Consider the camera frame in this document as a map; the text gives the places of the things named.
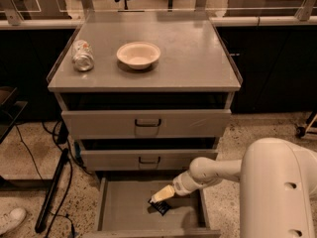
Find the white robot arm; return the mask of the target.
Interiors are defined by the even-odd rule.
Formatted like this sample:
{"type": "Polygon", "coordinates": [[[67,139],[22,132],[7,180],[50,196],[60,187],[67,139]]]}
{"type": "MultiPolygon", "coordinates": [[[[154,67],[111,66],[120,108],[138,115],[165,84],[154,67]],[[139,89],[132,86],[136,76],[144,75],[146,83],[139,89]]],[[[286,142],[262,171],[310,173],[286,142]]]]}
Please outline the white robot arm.
{"type": "Polygon", "coordinates": [[[240,185],[240,238],[315,238],[310,199],[317,193],[317,153],[277,138],[253,142],[240,160],[194,159],[150,202],[223,179],[240,185]]]}

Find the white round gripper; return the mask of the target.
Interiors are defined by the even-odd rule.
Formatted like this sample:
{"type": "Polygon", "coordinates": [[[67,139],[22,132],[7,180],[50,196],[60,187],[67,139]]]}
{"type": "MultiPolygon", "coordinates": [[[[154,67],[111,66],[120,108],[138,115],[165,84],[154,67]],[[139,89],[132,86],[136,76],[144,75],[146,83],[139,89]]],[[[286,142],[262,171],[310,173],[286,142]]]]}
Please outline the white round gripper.
{"type": "Polygon", "coordinates": [[[186,171],[173,179],[172,185],[167,185],[151,197],[151,202],[157,203],[169,199],[176,193],[179,196],[186,196],[197,189],[206,186],[203,181],[196,181],[190,171],[186,171]]]}

